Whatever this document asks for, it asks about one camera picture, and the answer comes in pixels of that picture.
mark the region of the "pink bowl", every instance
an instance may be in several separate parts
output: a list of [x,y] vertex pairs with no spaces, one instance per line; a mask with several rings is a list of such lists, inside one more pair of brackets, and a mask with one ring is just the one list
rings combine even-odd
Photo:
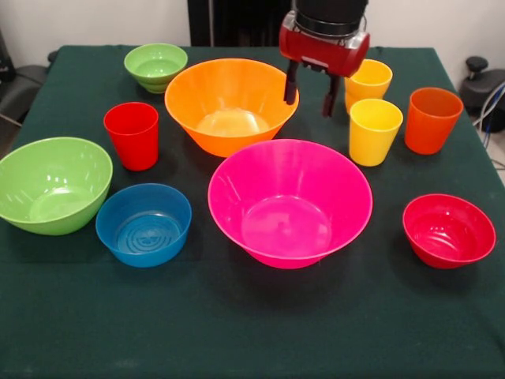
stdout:
[[223,233],[276,268],[313,265],[353,241],[372,214],[361,171],[321,144],[253,144],[219,165],[208,189]]

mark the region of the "bowl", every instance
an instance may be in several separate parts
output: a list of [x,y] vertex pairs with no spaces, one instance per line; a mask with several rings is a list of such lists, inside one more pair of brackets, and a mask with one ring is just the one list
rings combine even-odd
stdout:
[[177,189],[139,184],[107,199],[96,217],[96,233],[124,264],[153,267],[181,251],[191,217],[191,205]]
[[208,206],[219,229],[275,268],[313,265],[352,242],[372,214],[372,191],[357,166],[321,144],[260,142],[212,175]]
[[228,157],[272,139],[298,106],[284,100],[286,75],[266,63],[223,58],[189,67],[168,85],[165,106],[206,152]]
[[72,233],[98,212],[111,179],[109,155],[91,141],[32,142],[0,161],[0,216],[32,233]]
[[442,193],[413,199],[403,213],[403,227],[413,251],[434,268],[477,262],[496,243],[495,228],[478,207]]
[[188,55],[179,46],[150,43],[131,50],[125,56],[125,68],[151,93],[164,93],[170,81],[188,63]]

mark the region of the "orange bowl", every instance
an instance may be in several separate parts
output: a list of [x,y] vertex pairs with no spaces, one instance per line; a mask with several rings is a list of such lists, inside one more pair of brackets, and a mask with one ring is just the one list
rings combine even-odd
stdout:
[[283,101],[286,75],[266,63],[222,58],[179,73],[165,92],[165,106],[206,152],[230,156],[271,140],[296,111]]

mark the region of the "small green bowl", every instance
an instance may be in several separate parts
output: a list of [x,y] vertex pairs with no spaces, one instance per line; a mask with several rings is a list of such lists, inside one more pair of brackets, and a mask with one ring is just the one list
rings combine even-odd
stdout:
[[170,81],[185,68],[188,55],[179,46],[150,43],[131,50],[124,63],[142,87],[152,93],[164,93]]

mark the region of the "dark green cloth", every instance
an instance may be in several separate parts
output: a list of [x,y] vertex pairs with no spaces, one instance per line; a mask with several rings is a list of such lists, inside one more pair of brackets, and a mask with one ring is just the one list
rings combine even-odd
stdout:
[[[434,156],[412,153],[403,126],[385,163],[364,169],[374,196],[364,232],[318,265],[281,271],[213,223],[206,192],[222,160],[127,74],[130,49],[63,47],[17,146],[53,136],[100,143],[114,161],[110,193],[160,182],[188,196],[188,242],[167,264],[136,269],[114,259],[94,222],[62,237],[0,222],[0,377],[505,377],[505,191],[466,114]],[[274,48],[186,50],[189,65],[244,57],[286,67]],[[432,49],[374,48],[369,57],[393,69],[386,99],[405,115],[414,89],[453,89]],[[328,78],[303,69],[298,78],[300,106],[278,137],[347,153],[342,91],[334,117],[323,119]],[[122,168],[102,124],[109,108],[131,100],[160,114],[159,162],[139,173]],[[489,214],[499,239],[492,255],[452,271],[418,260],[402,211],[431,192]]]

